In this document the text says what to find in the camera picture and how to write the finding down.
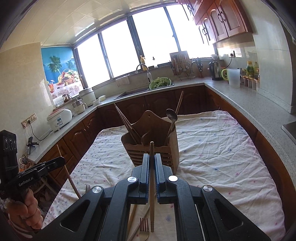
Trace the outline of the person's left hand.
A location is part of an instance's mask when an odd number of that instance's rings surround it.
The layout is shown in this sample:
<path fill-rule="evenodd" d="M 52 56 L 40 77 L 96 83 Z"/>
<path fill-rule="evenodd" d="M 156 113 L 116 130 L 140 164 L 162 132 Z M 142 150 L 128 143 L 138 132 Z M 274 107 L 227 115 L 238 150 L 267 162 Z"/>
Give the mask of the person's left hand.
<path fill-rule="evenodd" d="M 38 208 L 37 199 L 31 189 L 28 189 L 27 194 L 22 202 L 9 200 L 6 204 L 10 220 L 21 228 L 27 226 L 34 230 L 39 230 L 43 226 L 43 216 Z"/>

